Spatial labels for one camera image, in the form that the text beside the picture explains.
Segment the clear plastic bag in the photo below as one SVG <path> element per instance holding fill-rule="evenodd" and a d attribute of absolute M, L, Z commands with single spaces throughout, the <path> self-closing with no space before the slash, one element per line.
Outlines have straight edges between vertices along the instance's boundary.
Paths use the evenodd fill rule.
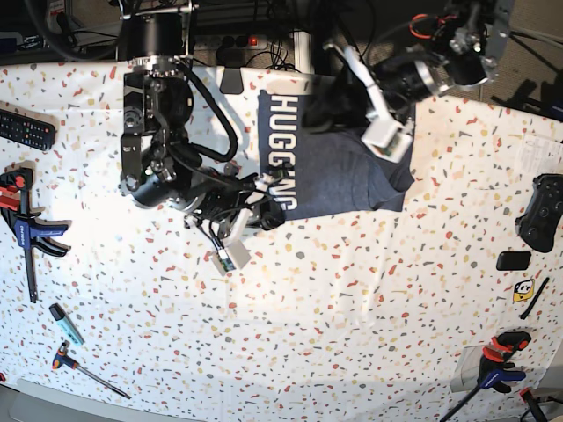
<path fill-rule="evenodd" d="M 477 385 L 483 346 L 467 346 L 461 352 L 450 380 L 452 393 L 469 392 Z"/>

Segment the white paper sheet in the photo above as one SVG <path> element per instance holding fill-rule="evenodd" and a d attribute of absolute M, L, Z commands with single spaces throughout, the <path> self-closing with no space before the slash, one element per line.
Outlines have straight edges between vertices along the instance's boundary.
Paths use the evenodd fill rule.
<path fill-rule="evenodd" d="M 518 150 L 516 168 L 522 174 L 537 176 L 562 173 L 562 142 L 526 133 Z"/>

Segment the black TV remote control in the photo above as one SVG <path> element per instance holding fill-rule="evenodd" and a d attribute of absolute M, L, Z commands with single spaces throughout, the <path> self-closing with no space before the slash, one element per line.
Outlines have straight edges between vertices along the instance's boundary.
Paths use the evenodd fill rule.
<path fill-rule="evenodd" d="M 55 143 L 55 127 L 41 120 L 2 110 L 2 138 L 40 151 L 50 150 Z"/>

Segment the black table clamp mount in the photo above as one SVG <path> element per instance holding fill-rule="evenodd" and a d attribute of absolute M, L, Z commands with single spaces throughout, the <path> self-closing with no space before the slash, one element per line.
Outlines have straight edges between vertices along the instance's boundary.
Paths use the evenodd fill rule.
<path fill-rule="evenodd" d="M 244 92 L 243 78 L 240 68 L 225 68 L 220 84 L 220 92 L 224 95 L 240 95 Z"/>

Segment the blue T-shirt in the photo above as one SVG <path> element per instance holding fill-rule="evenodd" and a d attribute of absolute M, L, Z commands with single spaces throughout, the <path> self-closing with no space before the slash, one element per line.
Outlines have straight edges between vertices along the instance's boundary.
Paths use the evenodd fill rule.
<path fill-rule="evenodd" d="M 413 184 L 412 155 L 394 164 L 374 156 L 361 141 L 363 127 L 312 133 L 304 115 L 316 110 L 315 100 L 331 77 L 308 80 L 309 92 L 276 92 L 258 96 L 258 148 L 263 173 L 283 172 L 269 193 L 286 220 L 378 209 L 399 212 Z"/>

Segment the light blue highlighter pen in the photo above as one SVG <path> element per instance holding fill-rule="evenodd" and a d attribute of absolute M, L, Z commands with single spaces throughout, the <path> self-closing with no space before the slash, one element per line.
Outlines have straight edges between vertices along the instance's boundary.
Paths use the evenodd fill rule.
<path fill-rule="evenodd" d="M 54 303 L 49 306 L 49 311 L 57 325 L 65 334 L 65 338 L 69 339 L 75 346 L 82 346 L 84 344 L 83 337 L 62 307 L 58 303 Z"/>

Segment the white power strip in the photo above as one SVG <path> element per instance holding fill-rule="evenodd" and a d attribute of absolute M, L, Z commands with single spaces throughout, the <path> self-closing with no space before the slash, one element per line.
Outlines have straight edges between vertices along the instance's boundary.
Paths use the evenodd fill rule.
<path fill-rule="evenodd" d="M 268 46 L 264 35 L 199 35 L 195 37 L 195 51 L 211 51 L 223 48 L 264 50 Z"/>

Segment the blue bar clamp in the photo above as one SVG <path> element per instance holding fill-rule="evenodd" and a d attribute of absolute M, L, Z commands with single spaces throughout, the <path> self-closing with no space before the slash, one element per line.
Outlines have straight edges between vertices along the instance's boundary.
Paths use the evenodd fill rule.
<path fill-rule="evenodd" d="M 42 223 L 40 212 L 32 211 L 33 170 L 20 167 L 1 175 L 1 216 L 16 238 L 25 256 L 26 277 L 31 303 L 38 299 L 34 271 L 33 250 L 38 249 L 51 257 L 62 258 L 69 246 L 53 242 L 69 229 L 68 223 Z"/>
<path fill-rule="evenodd" d="M 511 359 L 530 342 L 531 335 L 527 331 L 505 331 L 492 337 L 491 343 L 482 349 L 476 386 L 449 410 L 440 422 L 453 418 L 483 389 L 494 389 L 501 394 L 510 393 L 512 388 L 508 382 L 519 382 L 526 378 L 522 370 L 515 370 L 515 363 Z"/>

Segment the yellow face sticker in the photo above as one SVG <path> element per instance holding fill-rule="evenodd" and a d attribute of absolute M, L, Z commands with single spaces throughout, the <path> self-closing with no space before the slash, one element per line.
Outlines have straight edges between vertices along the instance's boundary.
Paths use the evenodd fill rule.
<path fill-rule="evenodd" d="M 528 301 L 534 295 L 535 280 L 528 279 L 517 282 L 513 290 L 513 302 Z"/>

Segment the orange clamp bottom right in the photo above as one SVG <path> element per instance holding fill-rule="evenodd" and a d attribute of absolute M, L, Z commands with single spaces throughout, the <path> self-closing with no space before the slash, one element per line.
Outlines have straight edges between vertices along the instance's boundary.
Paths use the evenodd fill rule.
<path fill-rule="evenodd" d="M 532 416 L 533 420 L 536 422 L 547 422 L 548 419 L 542 411 L 539 401 L 533 396 L 530 389 L 522 389 L 519 392 L 520 398 L 527 405 L 527 410 L 519 418 L 520 422 L 523 422 L 527 416 Z"/>

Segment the blue bar clamp left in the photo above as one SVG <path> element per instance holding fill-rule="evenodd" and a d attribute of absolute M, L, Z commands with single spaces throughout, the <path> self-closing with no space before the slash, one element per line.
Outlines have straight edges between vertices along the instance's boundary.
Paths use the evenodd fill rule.
<path fill-rule="evenodd" d="M 31 303 L 38 299 L 34 271 L 33 250 L 38 249 L 51 257 L 62 258 L 69 246 L 53 242 L 69 229 L 68 223 L 42 223 L 40 212 L 32 211 L 33 170 L 20 167 L 1 175 L 1 216 L 16 238 L 25 256 L 26 277 Z"/>

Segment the black game controller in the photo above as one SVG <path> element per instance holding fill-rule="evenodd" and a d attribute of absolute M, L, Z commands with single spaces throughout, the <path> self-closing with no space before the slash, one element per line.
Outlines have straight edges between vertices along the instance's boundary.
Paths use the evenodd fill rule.
<path fill-rule="evenodd" d="M 533 194 L 524 214 L 515 219 L 516 234 L 534 251 L 548 253 L 562 216 L 562 175 L 533 179 Z"/>

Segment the blue bar clamp right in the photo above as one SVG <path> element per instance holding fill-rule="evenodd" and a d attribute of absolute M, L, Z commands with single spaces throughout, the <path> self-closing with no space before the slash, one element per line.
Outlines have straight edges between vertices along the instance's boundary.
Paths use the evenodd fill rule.
<path fill-rule="evenodd" d="M 505 331 L 492 337 L 491 343 L 482 349 L 476 386 L 449 410 L 440 422 L 453 418 L 483 389 L 494 389 L 501 394 L 510 393 L 512 388 L 508 382 L 519 382 L 526 378 L 522 370 L 515 370 L 515 363 L 511 359 L 530 342 L 531 335 L 527 331 Z"/>

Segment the orange handled T-wrench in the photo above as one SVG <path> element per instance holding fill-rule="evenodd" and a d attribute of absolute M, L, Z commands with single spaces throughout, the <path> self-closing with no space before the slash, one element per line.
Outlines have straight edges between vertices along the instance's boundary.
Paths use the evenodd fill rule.
<path fill-rule="evenodd" d="M 86 375 L 87 377 L 91 378 L 95 382 L 101 384 L 105 388 L 110 389 L 112 392 L 119 395 L 120 397 L 131 399 L 131 396 L 127 394 L 125 391 L 113 386 L 110 382 L 101 379 L 100 377 L 98 377 L 97 375 L 86 369 L 84 366 L 80 365 L 76 360 L 74 360 L 72 357 L 69 356 L 68 351 L 69 351 L 69 342 L 63 341 L 61 345 L 58 347 L 55 356 L 53 358 L 52 361 L 53 370 L 57 370 L 62 367 L 68 367 L 72 370 L 77 370 L 78 372 L 81 372 L 83 375 Z"/>

